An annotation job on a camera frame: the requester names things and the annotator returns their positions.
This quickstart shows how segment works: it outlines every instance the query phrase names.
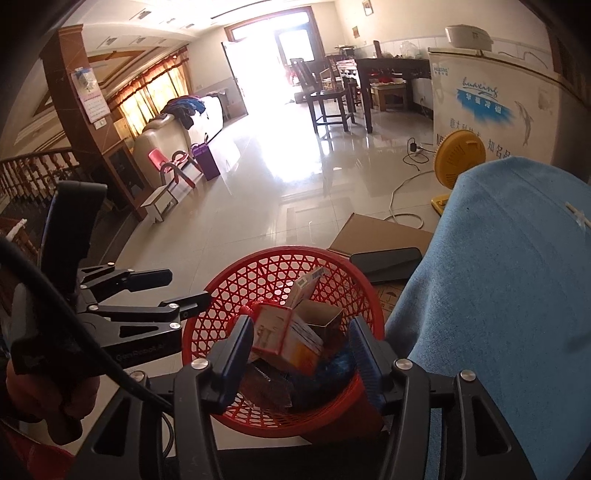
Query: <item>pile of clothes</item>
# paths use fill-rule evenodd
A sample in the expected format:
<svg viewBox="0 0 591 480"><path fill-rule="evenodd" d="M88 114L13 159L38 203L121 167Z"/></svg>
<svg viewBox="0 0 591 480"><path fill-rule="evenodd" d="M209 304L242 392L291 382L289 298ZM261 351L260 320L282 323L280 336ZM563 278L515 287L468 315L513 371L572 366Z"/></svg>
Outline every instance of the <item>pile of clothes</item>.
<svg viewBox="0 0 591 480"><path fill-rule="evenodd" d="M160 115L169 113L179 120L185 129L189 130L193 126L191 118L196 112L201 115L205 111L205 103L199 97L194 95L183 95L182 97L169 100L166 106L160 112Z"/></svg>

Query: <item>yellow electric fan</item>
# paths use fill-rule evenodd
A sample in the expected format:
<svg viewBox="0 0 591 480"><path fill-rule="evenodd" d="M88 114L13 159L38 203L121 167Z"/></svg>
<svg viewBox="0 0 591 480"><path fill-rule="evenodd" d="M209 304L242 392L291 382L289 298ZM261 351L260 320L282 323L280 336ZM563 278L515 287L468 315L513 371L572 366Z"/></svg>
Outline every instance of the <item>yellow electric fan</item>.
<svg viewBox="0 0 591 480"><path fill-rule="evenodd" d="M439 183L452 189L460 173L484 163L485 160L486 150L482 140L469 130L456 130L439 145L433 170ZM431 205L441 215L448 200L449 194L440 195L431 200Z"/></svg>

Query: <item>white chest freezer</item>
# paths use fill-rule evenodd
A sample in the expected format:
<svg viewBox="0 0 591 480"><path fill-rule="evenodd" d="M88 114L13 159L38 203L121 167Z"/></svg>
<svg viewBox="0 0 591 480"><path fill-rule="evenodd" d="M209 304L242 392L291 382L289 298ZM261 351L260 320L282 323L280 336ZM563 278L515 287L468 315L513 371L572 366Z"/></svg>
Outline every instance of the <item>white chest freezer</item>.
<svg viewBox="0 0 591 480"><path fill-rule="evenodd" d="M430 48L429 61L435 144L468 129L484 142L487 161L518 155L587 181L591 115L560 75L462 48Z"/></svg>

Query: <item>basket rim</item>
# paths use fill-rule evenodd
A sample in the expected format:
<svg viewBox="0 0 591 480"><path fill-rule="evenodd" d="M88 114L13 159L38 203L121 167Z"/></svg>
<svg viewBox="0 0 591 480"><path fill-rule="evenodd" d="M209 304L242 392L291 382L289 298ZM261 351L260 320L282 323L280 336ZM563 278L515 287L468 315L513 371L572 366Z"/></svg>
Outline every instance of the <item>basket rim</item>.
<svg viewBox="0 0 591 480"><path fill-rule="evenodd" d="M353 277L359 283L359 285L362 287L362 290L368 297L369 307L372 313L374 314L374 336L377 340L384 339L384 313L382 311L382 307L379 303L378 296L372 284L363 275L363 273L361 273L361 270L354 266L348 258L323 248L307 247L305 245L282 245L278 247L270 247L265 248L263 250L259 250L258 252L254 252L245 257L242 257L230 266L226 267L211 282L209 282L209 284L207 284L207 286L205 287L205 291L208 291L209 293L215 291L215 289L218 288L221 282L227 280L229 275L234 273L236 270L253 263L254 261L260 260L261 258L268 258L286 254L309 255L311 257L324 258L324 260L329 260L330 262L334 263L335 265L339 266L344 271L346 271L351 277ZM198 316L191 317L187 319L187 323L185 324L182 340L183 365L187 365L188 363L191 363L191 361L193 360L191 345L193 343L193 332L195 330L198 318ZM224 414L214 415L213 417L215 417L215 419L220 421L225 426L231 428L232 430L236 430L237 432L244 433L247 435L265 438L282 438L298 436L305 434L306 432L310 432L312 430L321 428L335 421L349 408L351 408L359 400L361 395L364 395L365 389L363 387L363 382L361 381L361 378L359 377L359 374L357 372L355 373L355 376L351 380L349 386L350 389L347 396L342 397L342 394L339 394L339 396L337 396L331 403L328 404L330 408L326 408L327 406L321 407L322 409L325 409L325 411L321 415L313 416L308 420L302 421L301 423L297 424L285 426L279 425L275 427L263 427L236 421L233 417ZM306 415L309 415L313 412L314 410L306 412Z"/></svg>

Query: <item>smartphone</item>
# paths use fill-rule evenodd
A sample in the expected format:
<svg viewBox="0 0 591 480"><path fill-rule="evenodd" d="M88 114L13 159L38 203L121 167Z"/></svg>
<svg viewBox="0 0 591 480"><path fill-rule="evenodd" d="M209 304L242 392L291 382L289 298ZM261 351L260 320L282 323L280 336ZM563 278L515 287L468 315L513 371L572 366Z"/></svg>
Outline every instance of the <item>smartphone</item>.
<svg viewBox="0 0 591 480"><path fill-rule="evenodd" d="M415 247L353 254L349 258L373 285L408 280L422 259Z"/></svg>

